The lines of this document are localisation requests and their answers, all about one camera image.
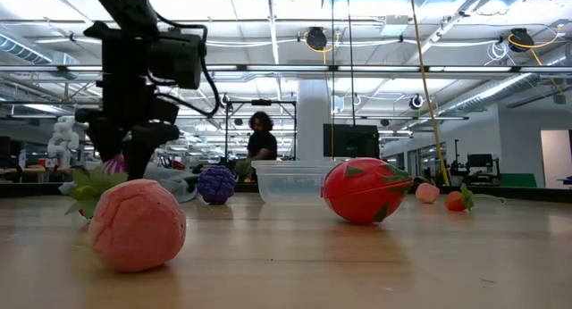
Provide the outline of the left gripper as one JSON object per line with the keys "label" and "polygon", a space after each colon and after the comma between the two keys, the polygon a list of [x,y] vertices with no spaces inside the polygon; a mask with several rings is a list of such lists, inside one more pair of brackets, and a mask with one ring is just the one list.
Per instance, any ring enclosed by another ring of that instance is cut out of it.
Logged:
{"label": "left gripper", "polygon": [[[179,138],[179,129],[172,125],[179,107],[158,98],[156,88],[147,84],[147,44],[143,40],[101,21],[84,34],[102,41],[102,79],[97,86],[103,90],[103,103],[100,110],[77,110],[75,120],[88,122],[87,134],[103,162],[122,151],[128,180],[142,179],[155,150]],[[171,124],[149,123],[152,120]],[[120,127],[133,125],[129,132]]]}

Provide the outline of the purple white striped onion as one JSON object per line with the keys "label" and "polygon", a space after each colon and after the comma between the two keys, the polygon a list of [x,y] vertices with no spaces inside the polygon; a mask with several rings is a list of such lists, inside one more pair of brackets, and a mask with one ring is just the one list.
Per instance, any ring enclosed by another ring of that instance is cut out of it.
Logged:
{"label": "purple white striped onion", "polygon": [[117,173],[127,173],[127,165],[122,154],[117,154],[112,159],[103,163],[102,170],[106,175],[112,176]]}

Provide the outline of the red fruit with green leaves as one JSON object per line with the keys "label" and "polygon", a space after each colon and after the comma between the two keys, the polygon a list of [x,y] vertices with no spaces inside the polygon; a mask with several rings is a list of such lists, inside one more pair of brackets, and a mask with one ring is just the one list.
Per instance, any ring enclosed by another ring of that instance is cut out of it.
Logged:
{"label": "red fruit with green leaves", "polygon": [[128,178],[125,172],[107,174],[102,166],[90,171],[73,169],[71,176],[73,182],[63,194],[70,196],[74,203],[66,210],[65,215],[79,213],[89,221],[93,218],[100,197],[107,190],[122,184]]}

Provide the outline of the pink round toy fruit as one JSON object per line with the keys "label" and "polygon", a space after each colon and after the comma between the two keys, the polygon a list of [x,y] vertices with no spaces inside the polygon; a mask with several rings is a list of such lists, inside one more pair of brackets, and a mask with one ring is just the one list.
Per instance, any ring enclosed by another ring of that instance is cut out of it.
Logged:
{"label": "pink round toy fruit", "polygon": [[424,182],[417,186],[416,199],[422,204],[433,204],[439,195],[440,190],[433,184]]}
{"label": "pink round toy fruit", "polygon": [[172,260],[186,238],[186,217],[174,195],[155,180],[130,180],[106,190],[88,227],[97,259],[121,272]]}

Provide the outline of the purple toy blackberry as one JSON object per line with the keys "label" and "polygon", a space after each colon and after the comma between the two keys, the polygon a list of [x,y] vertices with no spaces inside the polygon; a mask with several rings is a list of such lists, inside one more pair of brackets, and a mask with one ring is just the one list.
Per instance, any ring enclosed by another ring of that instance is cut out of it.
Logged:
{"label": "purple toy blackberry", "polygon": [[198,177],[198,193],[210,205],[224,205],[234,194],[236,180],[224,166],[212,166]]}

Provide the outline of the red green dragon fruit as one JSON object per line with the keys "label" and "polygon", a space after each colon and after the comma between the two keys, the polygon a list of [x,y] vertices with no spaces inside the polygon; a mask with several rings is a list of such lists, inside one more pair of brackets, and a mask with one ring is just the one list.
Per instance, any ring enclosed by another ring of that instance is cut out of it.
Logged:
{"label": "red green dragon fruit", "polygon": [[321,198],[346,221],[379,223],[397,211],[412,186],[413,178],[406,171],[380,159],[360,157],[332,168]]}

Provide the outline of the small strawberry with green stem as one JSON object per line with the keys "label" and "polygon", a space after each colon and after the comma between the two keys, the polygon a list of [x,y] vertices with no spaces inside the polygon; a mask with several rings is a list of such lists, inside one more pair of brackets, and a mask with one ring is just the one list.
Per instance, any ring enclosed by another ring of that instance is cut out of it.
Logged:
{"label": "small strawberry with green stem", "polygon": [[452,212],[471,211],[475,207],[476,199],[489,199],[499,203],[506,202],[504,197],[475,194],[467,187],[466,184],[462,184],[459,191],[452,191],[447,195],[444,201],[444,206]]}

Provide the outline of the clear plastic tupperware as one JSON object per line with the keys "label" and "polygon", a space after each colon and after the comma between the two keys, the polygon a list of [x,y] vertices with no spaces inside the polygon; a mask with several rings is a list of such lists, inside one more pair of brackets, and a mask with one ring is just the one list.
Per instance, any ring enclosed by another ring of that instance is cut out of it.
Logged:
{"label": "clear plastic tupperware", "polygon": [[321,188],[337,161],[253,161],[259,194],[266,204],[323,205]]}

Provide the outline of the white robot figure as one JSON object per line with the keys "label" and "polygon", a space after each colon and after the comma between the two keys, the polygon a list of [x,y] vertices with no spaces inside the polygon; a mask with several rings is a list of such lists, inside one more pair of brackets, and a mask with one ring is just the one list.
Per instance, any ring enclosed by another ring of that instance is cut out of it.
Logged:
{"label": "white robot figure", "polygon": [[71,166],[72,150],[79,147],[79,134],[73,130],[74,117],[62,116],[54,124],[54,132],[48,140],[47,154],[58,160],[58,167],[68,169]]}

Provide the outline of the grey cloth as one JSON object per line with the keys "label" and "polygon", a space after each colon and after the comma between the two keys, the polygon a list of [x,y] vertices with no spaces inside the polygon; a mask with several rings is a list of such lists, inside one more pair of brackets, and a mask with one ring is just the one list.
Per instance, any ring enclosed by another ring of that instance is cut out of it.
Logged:
{"label": "grey cloth", "polygon": [[[154,180],[169,191],[179,203],[193,199],[197,194],[196,184],[193,180],[197,175],[185,170],[168,169],[153,163],[147,165],[144,180]],[[59,187],[63,194],[64,190],[71,186],[72,182],[65,182]]]}

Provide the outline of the person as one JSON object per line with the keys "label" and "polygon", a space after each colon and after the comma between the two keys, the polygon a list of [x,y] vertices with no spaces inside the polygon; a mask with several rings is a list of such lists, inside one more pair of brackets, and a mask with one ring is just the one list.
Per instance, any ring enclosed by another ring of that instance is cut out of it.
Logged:
{"label": "person", "polygon": [[253,161],[275,160],[278,155],[277,140],[272,134],[273,121],[267,113],[254,113],[249,119],[249,127],[253,133],[248,139],[247,157],[238,160],[235,166],[239,181],[251,181],[255,177],[251,167]]}

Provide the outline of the white column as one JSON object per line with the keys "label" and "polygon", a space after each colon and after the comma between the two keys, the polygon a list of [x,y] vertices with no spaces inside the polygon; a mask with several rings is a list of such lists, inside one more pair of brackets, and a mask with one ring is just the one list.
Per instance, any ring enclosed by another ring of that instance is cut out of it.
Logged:
{"label": "white column", "polygon": [[324,158],[323,126],[330,121],[326,79],[303,79],[298,83],[297,157],[301,161]]}

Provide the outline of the black monitor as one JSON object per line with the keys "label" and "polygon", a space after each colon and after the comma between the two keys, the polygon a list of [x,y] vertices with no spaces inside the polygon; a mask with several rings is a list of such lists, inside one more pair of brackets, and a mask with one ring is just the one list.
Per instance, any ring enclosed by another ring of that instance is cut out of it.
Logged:
{"label": "black monitor", "polygon": [[374,125],[324,124],[324,157],[380,157],[379,131]]}

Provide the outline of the black workstation with monitor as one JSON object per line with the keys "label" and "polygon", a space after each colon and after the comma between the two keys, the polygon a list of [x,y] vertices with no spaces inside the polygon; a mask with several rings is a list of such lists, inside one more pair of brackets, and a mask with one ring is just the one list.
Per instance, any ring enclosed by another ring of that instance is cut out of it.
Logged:
{"label": "black workstation with monitor", "polygon": [[500,163],[492,154],[467,154],[465,163],[459,161],[458,142],[454,141],[455,159],[449,167],[452,184],[468,186],[499,186],[501,183]]}

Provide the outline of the green board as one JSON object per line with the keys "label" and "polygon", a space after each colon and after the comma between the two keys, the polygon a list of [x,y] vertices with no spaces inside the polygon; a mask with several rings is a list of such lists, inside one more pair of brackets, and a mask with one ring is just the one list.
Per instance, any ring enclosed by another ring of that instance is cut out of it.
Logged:
{"label": "green board", "polygon": [[536,188],[537,183],[533,173],[502,173],[500,185],[511,188]]}

